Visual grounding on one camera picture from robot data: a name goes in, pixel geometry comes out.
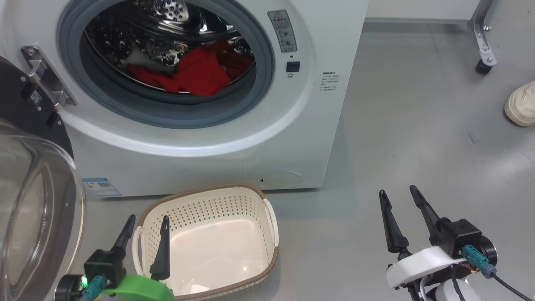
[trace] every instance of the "screw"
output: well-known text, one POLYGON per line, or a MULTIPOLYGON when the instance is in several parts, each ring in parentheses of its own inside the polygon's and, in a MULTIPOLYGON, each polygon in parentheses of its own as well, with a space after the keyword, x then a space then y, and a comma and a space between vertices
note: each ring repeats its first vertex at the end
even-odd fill
POLYGON ((37 54, 37 50, 34 47, 28 47, 28 48, 26 48, 26 53, 29 56, 34 56, 34 55, 37 54))

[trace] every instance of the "metal hinge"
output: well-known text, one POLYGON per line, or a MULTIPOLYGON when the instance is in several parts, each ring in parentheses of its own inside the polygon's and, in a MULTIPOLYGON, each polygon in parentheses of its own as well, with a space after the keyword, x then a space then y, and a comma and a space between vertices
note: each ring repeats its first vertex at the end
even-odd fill
POLYGON ((41 87, 54 103, 56 110, 66 105, 77 104, 39 47, 24 46, 21 52, 26 63, 32 68, 28 74, 29 80, 41 87))

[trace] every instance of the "washing machine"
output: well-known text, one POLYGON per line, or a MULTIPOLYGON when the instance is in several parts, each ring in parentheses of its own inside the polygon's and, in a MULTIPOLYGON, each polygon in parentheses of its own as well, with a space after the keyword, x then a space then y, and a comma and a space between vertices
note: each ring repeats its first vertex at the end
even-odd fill
POLYGON ((97 197, 320 187, 367 2, 0 0, 0 55, 28 75, 20 93, 48 127, 66 128, 97 197), (252 63, 212 95, 125 67, 136 53, 176 71, 220 40, 252 63))

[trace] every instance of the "basket bottom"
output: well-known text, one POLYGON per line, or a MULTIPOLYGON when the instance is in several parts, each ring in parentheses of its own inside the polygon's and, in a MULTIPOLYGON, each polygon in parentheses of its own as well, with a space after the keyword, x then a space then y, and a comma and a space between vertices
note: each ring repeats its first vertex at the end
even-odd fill
POLYGON ((261 226, 248 216, 198 223, 171 233, 171 277, 163 281, 175 296, 234 284, 269 265, 261 226))

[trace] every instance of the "gray floor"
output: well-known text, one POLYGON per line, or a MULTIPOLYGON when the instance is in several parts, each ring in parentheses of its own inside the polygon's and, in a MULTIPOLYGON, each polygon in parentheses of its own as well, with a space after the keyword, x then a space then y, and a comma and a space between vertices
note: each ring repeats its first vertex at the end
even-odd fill
MULTIPOLYGON (((260 286, 224 300, 409 300, 386 284, 396 256, 386 250, 378 192, 387 191, 417 252, 429 234, 410 184, 439 215, 481 229, 498 248, 498 274, 535 295, 535 127, 503 114, 510 93, 535 79, 535 3, 502 3, 492 27, 498 65, 482 77, 462 27, 365 26, 323 187, 269 193, 280 261, 260 286)), ((90 199, 76 269, 153 200, 90 199)), ((131 257, 125 263, 133 272, 131 257)), ((515 299, 480 274, 469 281, 482 300, 515 299)))

